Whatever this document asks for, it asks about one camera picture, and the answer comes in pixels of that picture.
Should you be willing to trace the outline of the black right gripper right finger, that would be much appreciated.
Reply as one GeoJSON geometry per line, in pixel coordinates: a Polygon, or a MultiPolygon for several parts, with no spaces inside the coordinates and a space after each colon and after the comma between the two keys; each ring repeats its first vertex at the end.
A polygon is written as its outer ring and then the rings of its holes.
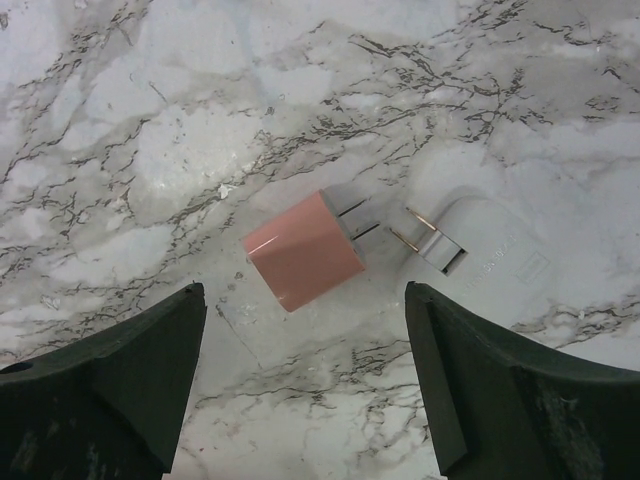
{"type": "Polygon", "coordinates": [[[411,282],[405,319],[440,473],[635,479],[639,375],[546,347],[411,282]]]}

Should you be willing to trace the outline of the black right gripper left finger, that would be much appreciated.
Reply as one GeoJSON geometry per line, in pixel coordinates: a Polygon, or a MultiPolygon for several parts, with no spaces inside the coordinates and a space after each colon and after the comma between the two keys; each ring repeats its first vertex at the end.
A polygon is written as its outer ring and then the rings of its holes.
{"type": "Polygon", "coordinates": [[[138,315],[1,371],[4,479],[171,472],[207,316],[191,283],[138,315]]]}

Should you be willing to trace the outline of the small pink charger adapter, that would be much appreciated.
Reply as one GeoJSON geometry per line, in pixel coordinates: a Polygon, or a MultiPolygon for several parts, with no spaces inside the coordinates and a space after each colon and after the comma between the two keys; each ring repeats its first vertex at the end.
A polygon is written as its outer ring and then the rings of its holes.
{"type": "Polygon", "coordinates": [[[360,239],[380,226],[371,200],[345,184],[319,189],[242,239],[284,310],[292,313],[366,270],[360,239]]]}

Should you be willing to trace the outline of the white usb charger plug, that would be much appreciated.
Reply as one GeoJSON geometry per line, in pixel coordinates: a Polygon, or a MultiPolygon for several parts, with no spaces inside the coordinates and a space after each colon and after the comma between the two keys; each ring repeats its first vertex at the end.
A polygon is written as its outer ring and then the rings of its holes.
{"type": "Polygon", "coordinates": [[[407,249],[397,288],[425,284],[450,300],[510,328],[545,302],[554,274],[553,255],[528,226],[488,198],[464,196],[436,219],[412,207],[419,223],[406,234],[391,229],[407,249]]]}

